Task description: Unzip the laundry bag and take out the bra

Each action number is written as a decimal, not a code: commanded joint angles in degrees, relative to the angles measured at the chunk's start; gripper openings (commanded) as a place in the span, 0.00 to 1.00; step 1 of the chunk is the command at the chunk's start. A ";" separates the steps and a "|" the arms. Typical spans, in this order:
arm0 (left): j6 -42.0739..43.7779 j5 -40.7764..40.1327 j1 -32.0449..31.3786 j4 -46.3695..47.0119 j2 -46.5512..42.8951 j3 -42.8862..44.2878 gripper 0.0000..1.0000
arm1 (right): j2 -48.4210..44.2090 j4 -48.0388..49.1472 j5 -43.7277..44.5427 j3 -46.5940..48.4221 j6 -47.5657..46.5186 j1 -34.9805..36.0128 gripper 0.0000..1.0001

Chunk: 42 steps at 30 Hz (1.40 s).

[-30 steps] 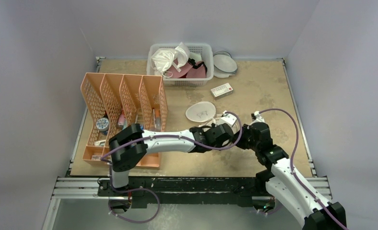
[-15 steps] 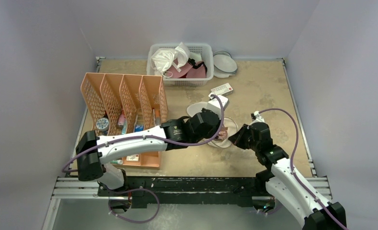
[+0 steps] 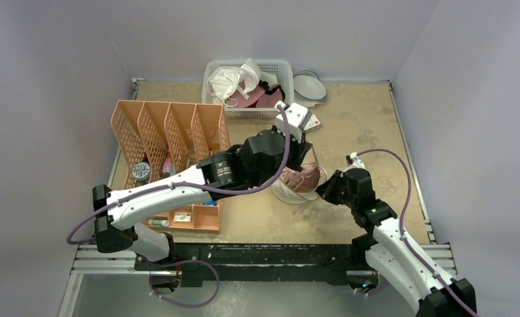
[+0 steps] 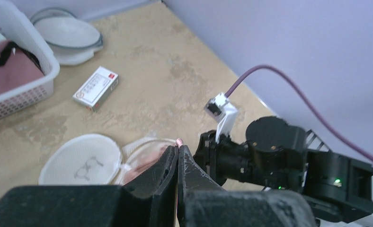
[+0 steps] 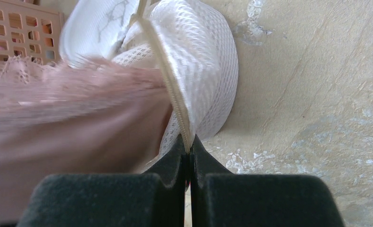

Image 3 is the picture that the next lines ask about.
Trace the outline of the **pink lace bra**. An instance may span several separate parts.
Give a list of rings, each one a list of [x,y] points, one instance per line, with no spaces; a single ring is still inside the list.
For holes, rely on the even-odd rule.
[[[278,180],[288,189],[297,194],[307,194],[315,191],[322,176],[322,168],[320,166],[315,148],[312,147],[314,161],[301,165],[301,170],[292,170],[286,167]]]

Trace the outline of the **white mesh laundry bag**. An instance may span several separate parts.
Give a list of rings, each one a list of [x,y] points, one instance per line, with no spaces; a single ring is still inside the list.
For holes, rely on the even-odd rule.
[[[327,172],[322,168],[322,176],[318,183],[318,186],[327,181]],[[302,204],[309,201],[315,201],[319,198],[315,191],[307,194],[297,194],[292,190],[285,187],[278,179],[271,185],[272,192],[276,197],[288,204]]]

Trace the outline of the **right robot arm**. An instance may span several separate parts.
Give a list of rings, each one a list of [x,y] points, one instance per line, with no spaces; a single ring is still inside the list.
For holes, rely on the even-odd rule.
[[[376,198],[367,170],[337,170],[316,192],[328,203],[348,207],[356,224],[366,230],[352,242],[352,263],[360,269],[375,269],[416,316],[472,316],[477,312],[474,287],[444,270],[401,228],[394,210]]]

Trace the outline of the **white satin bra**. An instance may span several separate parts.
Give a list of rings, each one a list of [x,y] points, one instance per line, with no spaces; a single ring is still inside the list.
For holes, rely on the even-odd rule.
[[[239,102],[233,94],[238,92],[248,100],[251,92],[258,86],[261,76],[261,69],[251,58],[240,67],[220,66],[207,78],[207,92],[213,101],[234,108]]]

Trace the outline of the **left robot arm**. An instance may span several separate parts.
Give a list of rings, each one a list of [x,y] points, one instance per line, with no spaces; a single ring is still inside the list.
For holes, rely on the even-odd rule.
[[[295,137],[272,127],[175,176],[128,190],[104,187],[103,206],[94,221],[97,249],[103,254],[130,250],[161,270],[171,269],[177,261],[172,236],[146,227],[144,220],[180,207],[263,191],[284,168],[299,169],[311,148],[304,133]]]

